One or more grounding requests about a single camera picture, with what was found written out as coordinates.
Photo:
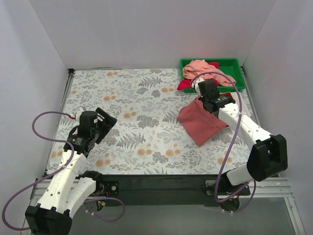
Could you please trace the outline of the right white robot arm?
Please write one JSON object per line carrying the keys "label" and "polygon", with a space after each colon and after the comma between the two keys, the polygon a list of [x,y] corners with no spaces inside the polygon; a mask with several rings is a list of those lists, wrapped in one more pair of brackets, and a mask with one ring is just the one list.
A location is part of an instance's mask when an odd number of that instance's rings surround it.
{"label": "right white robot arm", "polygon": [[199,78],[192,88],[200,96],[204,109],[225,122],[250,150],[245,165],[219,173],[214,184],[215,196],[220,192],[237,194],[247,183],[261,182],[288,168],[287,141],[282,135],[262,129],[243,112],[240,100],[220,95],[214,81]]}

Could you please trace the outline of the dusty pink t shirt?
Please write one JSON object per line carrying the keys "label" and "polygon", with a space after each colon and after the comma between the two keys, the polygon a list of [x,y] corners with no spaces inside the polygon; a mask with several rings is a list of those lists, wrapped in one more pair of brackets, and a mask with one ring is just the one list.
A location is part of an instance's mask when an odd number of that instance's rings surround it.
{"label": "dusty pink t shirt", "polygon": [[198,147],[228,126],[203,108],[199,96],[180,110],[177,119]]}

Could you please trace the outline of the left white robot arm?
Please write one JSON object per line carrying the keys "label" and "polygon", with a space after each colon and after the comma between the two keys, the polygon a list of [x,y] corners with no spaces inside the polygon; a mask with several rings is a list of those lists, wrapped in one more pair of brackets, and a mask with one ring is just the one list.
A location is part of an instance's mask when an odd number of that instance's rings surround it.
{"label": "left white robot arm", "polygon": [[35,206],[28,206],[25,218],[35,235],[67,235],[72,218],[90,196],[105,190],[102,174],[86,171],[81,166],[96,144],[114,127],[117,120],[101,108],[86,111],[79,108],[74,116],[78,125],[68,134],[57,173]]}

